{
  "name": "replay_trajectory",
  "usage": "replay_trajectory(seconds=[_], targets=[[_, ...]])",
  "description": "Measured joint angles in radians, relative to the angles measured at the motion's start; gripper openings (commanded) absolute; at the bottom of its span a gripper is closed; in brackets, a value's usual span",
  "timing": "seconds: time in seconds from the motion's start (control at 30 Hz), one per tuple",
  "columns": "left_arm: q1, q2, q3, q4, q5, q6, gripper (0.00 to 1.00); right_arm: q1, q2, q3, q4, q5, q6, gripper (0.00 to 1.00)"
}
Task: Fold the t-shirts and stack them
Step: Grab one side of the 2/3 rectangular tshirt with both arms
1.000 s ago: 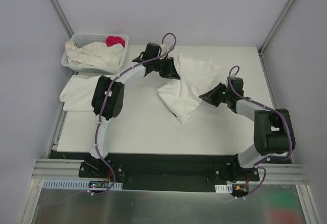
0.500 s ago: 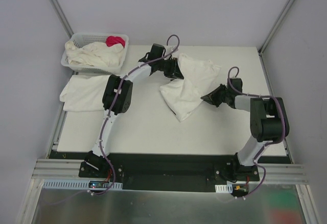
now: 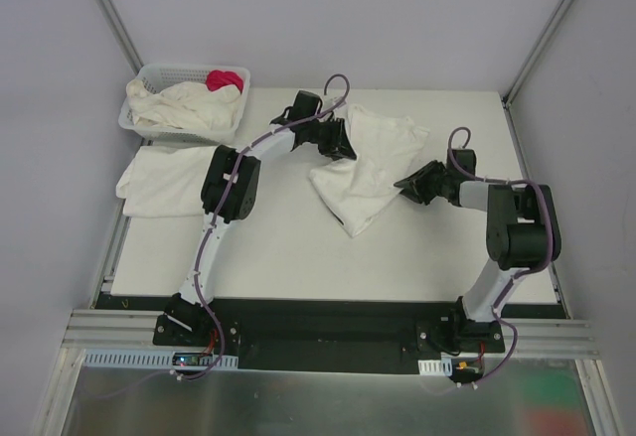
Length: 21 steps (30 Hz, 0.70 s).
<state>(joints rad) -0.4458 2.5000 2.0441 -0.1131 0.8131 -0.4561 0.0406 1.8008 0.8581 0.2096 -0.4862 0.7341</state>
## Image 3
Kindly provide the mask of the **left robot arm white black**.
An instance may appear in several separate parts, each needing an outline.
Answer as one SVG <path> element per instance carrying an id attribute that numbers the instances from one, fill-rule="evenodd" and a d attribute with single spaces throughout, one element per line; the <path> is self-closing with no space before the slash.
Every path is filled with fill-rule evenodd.
<path id="1" fill-rule="evenodd" d="M 211 308 L 217 260 L 228 232 L 254 208 L 261 165 L 305 143 L 316 145 L 325 157 L 354 159 L 344 120 L 334 116 L 348 94 L 325 105 L 321 96 L 300 90 L 263 135 L 240 150 L 226 145 L 216 149 L 200 193 L 202 236 L 191 270 L 157 318 L 154 345 L 202 347 L 220 339 L 223 328 Z"/>

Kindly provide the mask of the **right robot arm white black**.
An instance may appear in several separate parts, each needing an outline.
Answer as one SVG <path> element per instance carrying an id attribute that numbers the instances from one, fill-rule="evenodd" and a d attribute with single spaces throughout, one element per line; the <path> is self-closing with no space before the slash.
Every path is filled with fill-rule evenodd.
<path id="1" fill-rule="evenodd" d="M 395 182 L 408 200 L 429 205 L 444 198 L 457 208 L 483 212 L 488 260 L 479 277 L 427 337 L 470 351 L 500 331 L 497 318 L 519 284 L 559 256 L 561 241 L 552 191 L 530 182 L 479 180 L 471 149 L 450 149 L 444 163 L 431 161 Z"/>

